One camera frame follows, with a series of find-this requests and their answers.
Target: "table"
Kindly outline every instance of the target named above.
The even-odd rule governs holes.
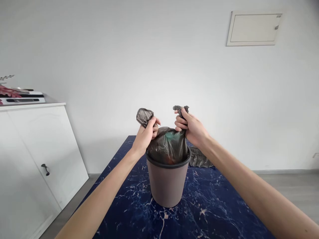
[[[83,201],[130,150],[134,139],[127,137]],[[151,195],[144,155],[124,181],[94,238],[274,237],[216,168],[189,166],[180,203],[161,207]]]

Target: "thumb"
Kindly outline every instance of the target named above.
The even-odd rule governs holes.
[[[149,120],[149,122],[148,122],[148,124],[147,124],[145,130],[148,130],[148,131],[152,131],[152,132],[153,132],[153,126],[154,126],[155,122],[156,122],[156,117],[153,116],[153,117]]]
[[[192,117],[186,112],[186,110],[184,109],[184,107],[182,107],[181,109],[182,115],[185,118],[186,121],[189,121],[192,119]]]

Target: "gray trash can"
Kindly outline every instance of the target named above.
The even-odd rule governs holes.
[[[152,196],[163,207],[174,207],[182,198],[188,163],[191,157],[188,146],[187,151],[187,159],[173,165],[154,161],[146,151]]]

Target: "plastic bag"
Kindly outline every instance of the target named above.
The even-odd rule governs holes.
[[[174,106],[173,110],[178,110],[181,114],[181,107]],[[136,115],[136,120],[146,128],[148,121],[154,116],[153,111],[140,108]],[[186,130],[181,132],[169,127],[160,127],[155,139],[151,140],[148,146],[148,154],[151,158],[163,164],[178,164],[187,159],[187,145],[185,138]]]
[[[211,168],[214,165],[206,158],[206,156],[195,146],[190,147],[192,157],[190,158],[189,165],[199,168]]]

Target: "gray floor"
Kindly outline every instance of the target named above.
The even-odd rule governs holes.
[[[319,224],[319,174],[261,174],[259,176]],[[40,239],[55,238],[97,178],[98,175],[92,175],[88,179]]]

